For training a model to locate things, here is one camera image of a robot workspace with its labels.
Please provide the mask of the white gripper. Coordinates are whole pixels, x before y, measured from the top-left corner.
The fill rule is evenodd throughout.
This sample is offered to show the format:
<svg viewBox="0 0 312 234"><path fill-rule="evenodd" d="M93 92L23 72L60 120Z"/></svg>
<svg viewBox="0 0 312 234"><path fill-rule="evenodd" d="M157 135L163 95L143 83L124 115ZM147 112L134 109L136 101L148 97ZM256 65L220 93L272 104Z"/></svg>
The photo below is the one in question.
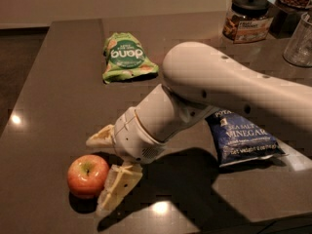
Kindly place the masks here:
<svg viewBox="0 0 312 234"><path fill-rule="evenodd" d="M127 109L114 126L107 125L90 136L86 145L113 146L116 155L126 161L121 166L111 166L97 199L98 213L112 213L141 180L140 164L152 163L166 147L143 128L133 107Z"/></svg>

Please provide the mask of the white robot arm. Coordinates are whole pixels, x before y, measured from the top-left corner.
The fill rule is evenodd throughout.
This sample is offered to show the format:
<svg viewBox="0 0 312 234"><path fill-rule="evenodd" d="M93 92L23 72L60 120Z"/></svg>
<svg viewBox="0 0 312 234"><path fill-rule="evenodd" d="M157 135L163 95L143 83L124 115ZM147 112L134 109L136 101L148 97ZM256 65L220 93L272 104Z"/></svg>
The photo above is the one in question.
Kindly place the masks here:
<svg viewBox="0 0 312 234"><path fill-rule="evenodd" d="M123 160L112 166L97 200L110 215L180 131L218 109L259 125L292 148L312 150L312 88L255 72L215 48L197 42L174 46L163 61L164 82L113 125L89 137L89 147L111 147Z"/></svg>

